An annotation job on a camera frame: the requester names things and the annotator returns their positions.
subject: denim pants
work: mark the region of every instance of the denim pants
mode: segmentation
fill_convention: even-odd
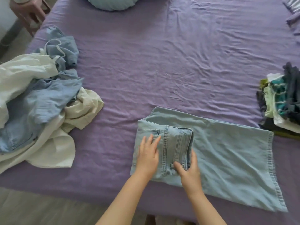
[[[205,194],[287,212],[275,174],[272,132],[156,107],[148,117],[138,121],[130,174],[135,171],[143,136],[151,133],[155,138],[162,137],[158,145],[159,168],[152,181],[182,187],[173,162],[178,161],[188,169],[192,147],[197,154]]]

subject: pink stool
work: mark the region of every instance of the pink stool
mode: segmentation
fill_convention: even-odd
[[[51,8],[45,2],[45,0],[30,0],[25,3],[16,3],[13,0],[10,0],[9,7],[14,12],[14,14],[20,19],[23,26],[27,29],[29,34],[33,37],[35,32],[39,29],[36,27],[30,27],[32,20],[39,24],[43,22],[46,18],[46,14],[50,13]]]

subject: forearm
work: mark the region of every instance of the forearm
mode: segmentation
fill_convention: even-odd
[[[209,202],[203,192],[189,196],[197,220],[201,225],[226,225],[225,221]]]
[[[130,225],[148,181],[142,175],[134,173],[96,225]]]

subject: hand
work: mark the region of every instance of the hand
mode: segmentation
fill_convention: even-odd
[[[152,143],[153,135],[151,134],[147,141],[144,136],[140,144],[135,173],[145,177],[147,181],[153,177],[157,170],[159,160],[157,145],[160,139],[161,136]]]
[[[198,167],[197,155],[194,150],[192,150],[191,165],[188,171],[183,169],[181,164],[178,162],[174,162],[174,167],[180,175],[182,186],[185,189],[188,197],[199,193],[203,194],[200,179],[200,169]]]

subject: white wall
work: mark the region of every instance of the white wall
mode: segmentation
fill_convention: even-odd
[[[0,39],[16,20],[16,15],[9,8],[9,0],[0,0]]]

